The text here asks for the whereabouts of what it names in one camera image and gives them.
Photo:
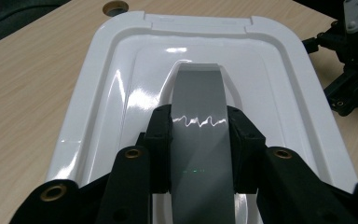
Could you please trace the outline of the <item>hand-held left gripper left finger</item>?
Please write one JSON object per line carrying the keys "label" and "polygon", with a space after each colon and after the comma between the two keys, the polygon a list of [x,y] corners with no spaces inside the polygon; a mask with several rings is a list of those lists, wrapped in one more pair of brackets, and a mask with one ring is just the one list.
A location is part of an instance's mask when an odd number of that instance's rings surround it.
{"label": "hand-held left gripper left finger", "polygon": [[171,142],[171,106],[161,105],[153,110],[146,131],[137,140],[138,145],[149,151],[152,193],[163,194],[170,189]]}

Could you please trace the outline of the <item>white plastic tray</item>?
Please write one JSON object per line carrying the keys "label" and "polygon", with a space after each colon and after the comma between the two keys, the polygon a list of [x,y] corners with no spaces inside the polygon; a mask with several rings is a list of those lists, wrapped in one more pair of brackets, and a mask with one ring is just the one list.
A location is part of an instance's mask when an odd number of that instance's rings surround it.
{"label": "white plastic tray", "polygon": [[235,224],[358,224],[342,202],[357,177],[300,40],[262,18],[127,12],[89,46],[48,170],[46,196],[95,192],[97,211],[68,223],[173,224],[170,189],[151,192],[137,144],[155,108],[170,105],[179,66],[216,64],[227,108],[266,137],[257,193],[234,190]]}

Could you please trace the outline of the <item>grey lid handle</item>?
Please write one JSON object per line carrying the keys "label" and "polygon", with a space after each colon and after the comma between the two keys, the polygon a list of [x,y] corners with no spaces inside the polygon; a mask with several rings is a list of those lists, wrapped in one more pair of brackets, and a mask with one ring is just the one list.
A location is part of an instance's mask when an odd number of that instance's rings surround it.
{"label": "grey lid handle", "polygon": [[173,224],[235,224],[227,103],[218,65],[179,66],[171,117]]}

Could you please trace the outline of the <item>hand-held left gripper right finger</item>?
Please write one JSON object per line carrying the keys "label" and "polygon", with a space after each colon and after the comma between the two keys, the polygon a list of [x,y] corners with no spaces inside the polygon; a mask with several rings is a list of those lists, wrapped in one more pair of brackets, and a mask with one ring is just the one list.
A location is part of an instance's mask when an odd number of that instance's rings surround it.
{"label": "hand-held left gripper right finger", "polygon": [[266,137],[238,108],[227,108],[234,190],[240,194],[257,193],[257,164],[266,147]]}

